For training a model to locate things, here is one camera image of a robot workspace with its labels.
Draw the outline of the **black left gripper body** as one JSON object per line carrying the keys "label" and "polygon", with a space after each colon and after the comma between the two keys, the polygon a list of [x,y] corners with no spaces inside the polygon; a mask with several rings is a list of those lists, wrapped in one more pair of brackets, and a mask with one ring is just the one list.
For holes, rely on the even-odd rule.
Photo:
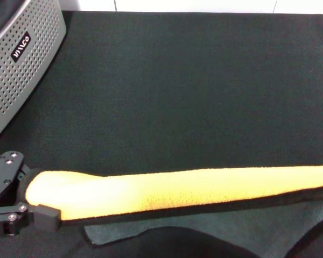
{"label": "black left gripper body", "polygon": [[8,151],[0,155],[0,206],[15,203],[18,185],[24,178],[23,164],[24,155],[20,152]]}

